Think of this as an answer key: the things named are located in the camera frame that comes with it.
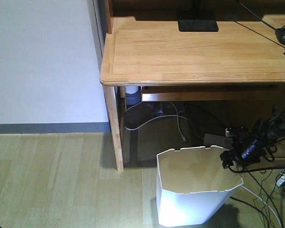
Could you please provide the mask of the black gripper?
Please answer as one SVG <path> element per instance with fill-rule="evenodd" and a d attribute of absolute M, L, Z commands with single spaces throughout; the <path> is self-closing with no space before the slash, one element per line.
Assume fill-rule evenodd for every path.
<path fill-rule="evenodd" d="M 228 136 L 232 139 L 232 149 L 224 151 L 221 155 L 222 166 L 227 169 L 234 165 L 234 162 L 248 166 L 259 163 L 261 157 L 266 156 L 265 147 L 267 145 L 266 134 L 233 134 Z"/>

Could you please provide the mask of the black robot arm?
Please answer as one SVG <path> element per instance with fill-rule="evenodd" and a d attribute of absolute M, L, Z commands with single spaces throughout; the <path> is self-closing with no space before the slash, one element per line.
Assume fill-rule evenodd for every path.
<path fill-rule="evenodd" d="M 232 148 L 221 155 L 224 169 L 230 168 L 234 163 L 242 167 L 261 162 L 263 157 L 268 162 L 275 160 L 271 147 L 285 139 L 285 110 L 278 114 L 276 106 L 273 107 L 272 118 L 264 121 L 258 119 L 252 130 L 245 127 L 226 128 L 226 136 L 233 139 Z"/>

